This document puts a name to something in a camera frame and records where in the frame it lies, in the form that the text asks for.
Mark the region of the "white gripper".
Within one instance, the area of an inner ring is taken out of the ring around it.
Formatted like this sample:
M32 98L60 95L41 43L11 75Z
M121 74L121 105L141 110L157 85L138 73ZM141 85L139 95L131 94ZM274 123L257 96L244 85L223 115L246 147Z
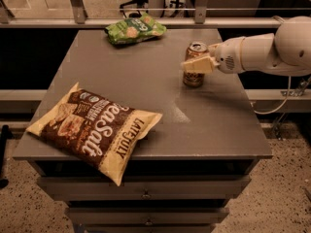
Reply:
M191 74L210 74L217 67L226 74L243 73L241 63L241 51L244 37L228 39L221 44L208 46L209 51L215 51L215 58L209 55L202 55L191 58L182 63L185 72Z

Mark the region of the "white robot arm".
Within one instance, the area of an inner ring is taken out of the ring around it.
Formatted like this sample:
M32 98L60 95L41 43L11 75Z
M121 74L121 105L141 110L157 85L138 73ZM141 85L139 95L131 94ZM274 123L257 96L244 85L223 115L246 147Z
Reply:
M259 71L301 77L311 74L311 17L284 20L276 33L230 38L210 45L208 52L181 63L191 74Z

